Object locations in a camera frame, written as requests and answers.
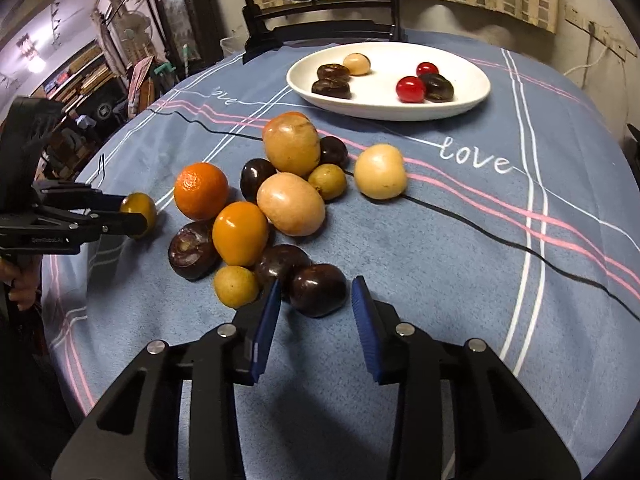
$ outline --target white plate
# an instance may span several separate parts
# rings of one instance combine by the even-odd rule
[[[371,61],[371,72],[352,76],[351,99],[311,93],[318,67],[342,63],[347,54],[359,52]],[[453,84],[453,100],[446,103],[406,104],[396,95],[396,83],[415,75],[423,61],[435,63]],[[324,110],[382,121],[429,121],[463,114],[483,101],[491,90],[488,77],[476,65],[450,52],[413,43],[377,41],[332,46],[304,57],[287,72],[287,83],[304,100]]]

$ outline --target human hand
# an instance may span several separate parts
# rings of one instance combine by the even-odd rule
[[[40,285],[42,256],[33,256],[24,269],[0,258],[0,282],[12,286],[9,300],[18,304],[19,310],[29,310],[36,301]]]

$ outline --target table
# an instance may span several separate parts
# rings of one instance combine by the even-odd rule
[[[151,239],[103,237],[77,256],[45,258],[47,341],[77,416],[148,341],[195,340],[231,320],[210,280],[188,283],[170,269],[169,241],[187,223],[172,185],[185,165],[208,160],[237,190],[244,162],[264,156],[261,143],[203,126],[259,136],[266,120],[298,110],[354,155],[377,142],[397,146],[412,196],[569,273],[451,216],[405,200],[368,202],[352,182],[328,206],[324,233],[300,242],[316,262],[349,279],[364,275],[377,298],[432,337],[484,338],[583,475],[598,463],[640,395],[640,323],[622,305],[640,311],[640,196],[629,167],[593,103],[550,67],[469,38],[409,38],[480,66],[492,83],[487,101],[430,123],[338,116],[307,105],[285,82],[288,67],[320,46],[286,46],[244,66],[239,54],[228,57],[181,82],[153,106],[170,115],[146,111],[103,147],[106,177],[95,157],[79,179],[105,192],[149,193],[161,213]],[[367,374],[349,308],[312,320],[285,305],[266,373],[237,397],[247,478],[384,478],[395,388]],[[186,435],[183,420],[181,478]]]

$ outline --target red cherry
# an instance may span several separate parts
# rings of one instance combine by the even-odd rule
[[[408,75],[396,84],[396,93],[403,103],[421,103],[424,101],[424,83],[417,77]]]
[[[433,63],[429,63],[429,62],[422,62],[420,63],[420,65],[418,65],[418,68],[415,69],[415,75],[422,75],[422,74],[439,74],[440,70],[438,70],[438,67],[435,66]]]

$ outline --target silver bolt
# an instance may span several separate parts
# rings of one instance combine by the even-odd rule
[[[470,339],[468,345],[472,352],[484,352],[486,350],[486,343],[482,339]]]
[[[159,339],[156,339],[155,341],[152,341],[146,346],[146,351],[149,352],[151,355],[158,355],[158,354],[161,354],[165,348],[166,348],[166,345],[164,344],[164,341],[160,341]]]
[[[225,323],[224,325],[220,325],[218,327],[218,335],[220,337],[231,337],[236,335],[236,326],[231,323]]]
[[[415,326],[411,323],[398,323],[396,325],[396,333],[401,336],[409,336],[415,333]]]

